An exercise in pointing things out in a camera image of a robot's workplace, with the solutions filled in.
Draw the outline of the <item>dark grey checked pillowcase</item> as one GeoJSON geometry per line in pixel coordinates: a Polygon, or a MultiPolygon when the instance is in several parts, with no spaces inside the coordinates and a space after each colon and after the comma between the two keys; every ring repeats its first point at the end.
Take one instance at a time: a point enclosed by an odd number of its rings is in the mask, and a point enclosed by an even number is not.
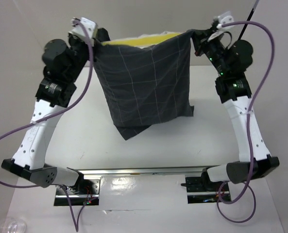
{"type": "Polygon", "coordinates": [[[114,126],[128,140],[150,126],[192,117],[189,103],[193,30],[157,45],[94,47],[94,70],[114,126]]]}

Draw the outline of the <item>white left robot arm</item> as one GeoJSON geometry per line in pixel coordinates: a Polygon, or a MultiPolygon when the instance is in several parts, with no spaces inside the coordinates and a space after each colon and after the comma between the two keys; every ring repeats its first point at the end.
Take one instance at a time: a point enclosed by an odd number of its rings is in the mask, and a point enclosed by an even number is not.
{"type": "Polygon", "coordinates": [[[3,160],[1,167],[37,186],[65,185],[74,194],[84,189],[84,175],[71,168],[45,163],[46,152],[61,116],[70,110],[75,82],[87,61],[91,61],[85,39],[71,31],[68,42],[49,41],[42,61],[44,78],[36,92],[34,112],[17,152],[3,160]]]}

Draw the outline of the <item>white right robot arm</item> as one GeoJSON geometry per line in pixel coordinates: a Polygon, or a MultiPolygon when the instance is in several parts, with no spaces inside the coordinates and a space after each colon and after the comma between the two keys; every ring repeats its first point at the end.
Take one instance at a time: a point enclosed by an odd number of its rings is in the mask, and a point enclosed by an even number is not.
{"type": "Polygon", "coordinates": [[[237,40],[229,48],[220,41],[221,35],[210,40],[210,30],[196,30],[192,36],[195,55],[206,55],[219,76],[215,80],[216,92],[231,119],[239,148],[236,162],[205,168],[200,184],[205,190],[212,190],[217,183],[245,182],[248,179],[264,178],[280,162],[271,156],[250,106],[255,94],[251,92],[245,76],[252,64],[253,47],[246,40],[237,40]]]}

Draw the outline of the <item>white pillow with yellow edge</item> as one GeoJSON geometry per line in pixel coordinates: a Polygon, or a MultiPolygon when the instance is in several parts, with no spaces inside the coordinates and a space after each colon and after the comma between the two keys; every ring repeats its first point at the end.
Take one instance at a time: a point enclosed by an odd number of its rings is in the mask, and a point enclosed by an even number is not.
{"type": "Polygon", "coordinates": [[[104,45],[127,45],[131,47],[145,48],[152,45],[160,44],[168,39],[176,37],[182,33],[179,32],[162,32],[158,34],[143,34],[138,37],[129,37],[124,39],[116,39],[111,41],[104,41],[101,44],[104,45]]]}

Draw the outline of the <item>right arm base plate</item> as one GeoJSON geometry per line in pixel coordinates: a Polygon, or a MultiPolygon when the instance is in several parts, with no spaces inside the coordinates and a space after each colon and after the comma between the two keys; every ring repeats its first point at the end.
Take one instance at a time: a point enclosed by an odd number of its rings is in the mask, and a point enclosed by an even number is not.
{"type": "Polygon", "coordinates": [[[201,177],[185,177],[181,186],[186,189],[188,204],[196,204],[217,202],[221,184],[222,182],[204,183],[201,177]]]}

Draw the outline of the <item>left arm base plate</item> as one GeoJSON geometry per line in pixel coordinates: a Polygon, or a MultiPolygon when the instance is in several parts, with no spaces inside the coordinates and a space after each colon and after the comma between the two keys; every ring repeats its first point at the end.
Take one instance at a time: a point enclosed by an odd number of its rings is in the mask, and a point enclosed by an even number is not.
{"type": "MultiPolygon", "coordinates": [[[[85,201],[89,201],[88,206],[99,205],[99,193],[101,187],[101,176],[85,175],[85,180],[89,180],[88,186],[76,191],[70,187],[66,188],[72,206],[82,206],[85,201]]],[[[68,206],[67,196],[60,187],[56,187],[54,206],[68,206]]]]}

